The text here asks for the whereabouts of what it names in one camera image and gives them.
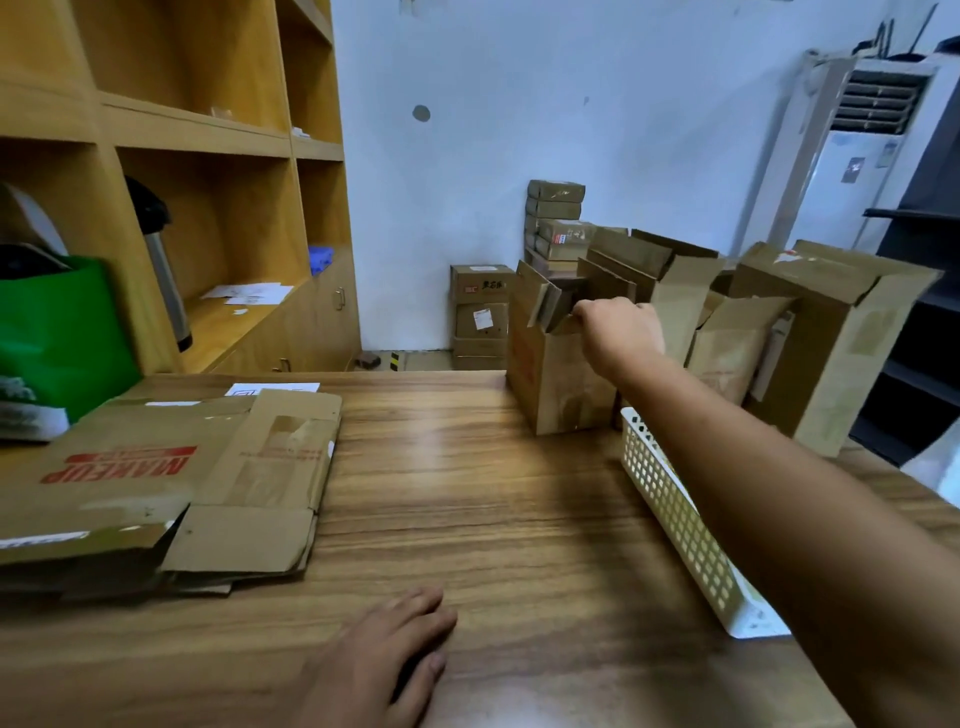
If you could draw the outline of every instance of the green bag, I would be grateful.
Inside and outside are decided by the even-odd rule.
[[[139,379],[103,264],[0,280],[0,439],[52,440]]]

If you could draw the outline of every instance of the open cardboard box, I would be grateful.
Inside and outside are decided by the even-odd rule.
[[[140,591],[158,586],[158,574],[194,574],[196,588],[205,575],[223,584],[296,573],[341,407],[335,395],[281,390],[110,401],[0,483],[0,565],[21,565],[13,573],[26,583],[60,564],[57,585],[96,595],[108,594],[91,581],[123,568]],[[0,589],[10,575],[0,571]]]

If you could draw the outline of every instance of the forearm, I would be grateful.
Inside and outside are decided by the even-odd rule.
[[[952,553],[666,357],[614,383],[720,545],[841,699],[870,702],[861,693],[882,681],[858,688],[868,671],[960,667],[960,561]],[[845,705],[852,713],[870,707]]]

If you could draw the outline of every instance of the white wall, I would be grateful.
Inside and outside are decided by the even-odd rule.
[[[437,349],[448,266],[516,264],[531,178],[728,251],[800,54],[873,37],[888,0],[333,6],[364,346]]]

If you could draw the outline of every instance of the air conditioner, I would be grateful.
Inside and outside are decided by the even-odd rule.
[[[864,211],[888,184],[885,197],[895,199],[886,206],[900,204],[958,78],[949,56],[909,63],[809,52],[740,250],[796,240],[860,248]]]

